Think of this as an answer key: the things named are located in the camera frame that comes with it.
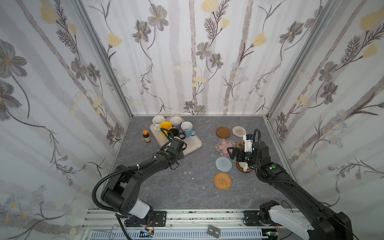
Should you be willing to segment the grey-blue woven round coaster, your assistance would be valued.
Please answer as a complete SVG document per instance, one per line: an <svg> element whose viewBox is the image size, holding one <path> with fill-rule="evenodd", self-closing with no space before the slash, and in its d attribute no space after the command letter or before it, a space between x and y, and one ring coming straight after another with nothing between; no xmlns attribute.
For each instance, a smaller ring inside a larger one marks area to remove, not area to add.
<svg viewBox="0 0 384 240"><path fill-rule="evenodd" d="M232 162L230 159L225 157L219 157L215 161L216 167L221 172L229 172L232 169Z"/></svg>

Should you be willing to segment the pink flower silicone coaster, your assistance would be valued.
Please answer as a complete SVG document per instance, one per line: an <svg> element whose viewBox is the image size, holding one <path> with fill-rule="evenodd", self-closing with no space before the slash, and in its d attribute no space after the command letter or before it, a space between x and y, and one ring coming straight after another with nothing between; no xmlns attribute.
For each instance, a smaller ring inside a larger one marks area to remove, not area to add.
<svg viewBox="0 0 384 240"><path fill-rule="evenodd" d="M220 139L219 143L216 144L215 149L218 152L220 152L222 157L228 157L229 156L228 148L233 148L235 146L236 146L236 143L234 141L227 140L227 139Z"/></svg>

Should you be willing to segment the beige plastic tray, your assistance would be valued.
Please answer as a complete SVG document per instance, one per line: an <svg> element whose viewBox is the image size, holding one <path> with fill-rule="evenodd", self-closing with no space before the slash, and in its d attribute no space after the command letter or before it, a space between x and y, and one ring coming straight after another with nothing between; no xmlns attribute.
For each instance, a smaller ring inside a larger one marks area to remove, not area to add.
<svg viewBox="0 0 384 240"><path fill-rule="evenodd" d="M169 116L169 117L163 116L163 118L165 118L165 122L169 122L172 117L180 117L182 119L182 123L185 121L181 115L173 115L173 116ZM154 123L152 123L149 128L150 128L150 131L151 131L153 138L158 142L158 145L160 147L163 146L168 141L167 138L164 137L161 132L157 132L155 130L156 125ZM191 136L189 138L185 138L184 142L187 144L187 148L184 150L185 156L192 153L193 151L199 149L203 145L202 141L200 140L200 138L197 135Z"/></svg>

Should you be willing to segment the multicolour woven round coaster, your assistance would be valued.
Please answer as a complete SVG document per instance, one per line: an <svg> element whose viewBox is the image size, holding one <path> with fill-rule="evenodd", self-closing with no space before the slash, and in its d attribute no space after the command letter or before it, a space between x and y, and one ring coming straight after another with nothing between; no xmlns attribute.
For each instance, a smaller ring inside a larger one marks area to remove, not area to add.
<svg viewBox="0 0 384 240"><path fill-rule="evenodd" d="M243 136L247 134L246 129L243 128L243 127L241 127L241 126L235 126L235 127L233 127L232 132L233 132L233 134L234 134L236 137L239 137L239 138L243 138Z"/></svg>

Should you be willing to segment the blue floral mug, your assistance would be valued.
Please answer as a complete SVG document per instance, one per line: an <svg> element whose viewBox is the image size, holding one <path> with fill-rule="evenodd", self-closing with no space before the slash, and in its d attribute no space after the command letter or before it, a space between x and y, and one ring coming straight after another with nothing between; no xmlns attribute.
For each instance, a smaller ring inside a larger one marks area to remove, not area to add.
<svg viewBox="0 0 384 240"><path fill-rule="evenodd" d="M185 121L181 124L181 129L184 132L186 138L196 136L196 132L193 130L193 124L191 122Z"/></svg>

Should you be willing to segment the dark brown round wooden coaster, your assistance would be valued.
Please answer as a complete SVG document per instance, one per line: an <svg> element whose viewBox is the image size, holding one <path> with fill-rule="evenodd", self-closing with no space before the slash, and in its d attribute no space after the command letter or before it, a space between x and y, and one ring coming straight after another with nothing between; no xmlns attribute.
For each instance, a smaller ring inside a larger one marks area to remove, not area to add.
<svg viewBox="0 0 384 240"><path fill-rule="evenodd" d="M231 136L232 132L227 127L218 127L216 130L216 134L221 139L227 139Z"/></svg>

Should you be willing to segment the rattan wicker round coaster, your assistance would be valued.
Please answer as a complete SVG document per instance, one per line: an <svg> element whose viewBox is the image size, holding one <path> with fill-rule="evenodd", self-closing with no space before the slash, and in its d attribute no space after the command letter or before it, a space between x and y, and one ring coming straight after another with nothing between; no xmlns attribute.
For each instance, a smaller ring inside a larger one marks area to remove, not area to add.
<svg viewBox="0 0 384 240"><path fill-rule="evenodd" d="M228 190L232 186L232 179L226 173L217 173L214 176L214 184L220 190Z"/></svg>

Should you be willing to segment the cork paw print coaster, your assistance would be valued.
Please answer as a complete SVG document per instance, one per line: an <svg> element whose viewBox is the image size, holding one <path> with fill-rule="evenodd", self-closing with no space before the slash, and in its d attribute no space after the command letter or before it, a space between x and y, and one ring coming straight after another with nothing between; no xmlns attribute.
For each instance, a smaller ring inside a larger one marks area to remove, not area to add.
<svg viewBox="0 0 384 240"><path fill-rule="evenodd" d="M238 142L238 143L236 143L236 147L237 147L237 148L240 148L240 149L244 149L244 148L245 148L245 142L242 141L242 142Z"/></svg>

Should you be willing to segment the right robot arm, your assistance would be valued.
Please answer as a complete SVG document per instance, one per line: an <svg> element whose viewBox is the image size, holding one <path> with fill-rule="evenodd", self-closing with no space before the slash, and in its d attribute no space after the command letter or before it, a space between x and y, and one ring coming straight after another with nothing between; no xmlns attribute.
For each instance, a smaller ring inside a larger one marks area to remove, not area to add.
<svg viewBox="0 0 384 240"><path fill-rule="evenodd" d="M279 224L303 240L354 239L350 218L343 212L334 212L298 185L281 165L272 162L264 142L252 143L249 151L240 148L227 151L232 160L246 163L261 182L281 192L303 214L300 217L278 202L269 201L260 205L256 218L260 224Z"/></svg>

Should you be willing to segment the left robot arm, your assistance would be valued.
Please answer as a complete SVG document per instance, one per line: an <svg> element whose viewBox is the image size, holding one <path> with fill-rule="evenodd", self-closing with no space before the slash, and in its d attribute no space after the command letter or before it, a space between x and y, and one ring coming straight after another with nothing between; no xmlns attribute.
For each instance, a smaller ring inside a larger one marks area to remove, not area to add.
<svg viewBox="0 0 384 240"><path fill-rule="evenodd" d="M178 165L184 158L187 143L173 138L164 144L153 157L135 166L118 166L103 177L92 191L92 200L103 210L115 212L118 217L136 217L141 225L153 221L153 207L139 199L142 183L159 171Z"/></svg>

